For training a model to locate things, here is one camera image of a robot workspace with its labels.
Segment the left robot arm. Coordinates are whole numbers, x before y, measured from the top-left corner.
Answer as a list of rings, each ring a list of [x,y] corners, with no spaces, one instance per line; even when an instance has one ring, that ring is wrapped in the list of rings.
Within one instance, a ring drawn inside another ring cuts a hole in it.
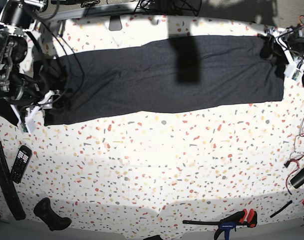
[[[295,81],[304,75],[304,15],[298,18],[298,24],[284,29],[266,27],[264,34],[258,36],[264,40],[261,56],[267,60],[279,60],[284,64],[285,77]]]

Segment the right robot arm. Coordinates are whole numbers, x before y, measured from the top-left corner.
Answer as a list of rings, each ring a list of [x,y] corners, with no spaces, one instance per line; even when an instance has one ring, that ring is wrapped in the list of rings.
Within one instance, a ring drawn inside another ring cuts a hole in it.
[[[32,34],[37,21],[42,24],[51,18],[42,18],[38,12],[47,8],[46,0],[9,0],[0,13],[0,100],[7,102],[23,133],[36,129],[33,116],[44,107],[53,108],[66,90],[51,89],[54,81],[51,68],[42,49]],[[41,56],[40,79],[19,72],[19,64],[27,55],[28,36]]]

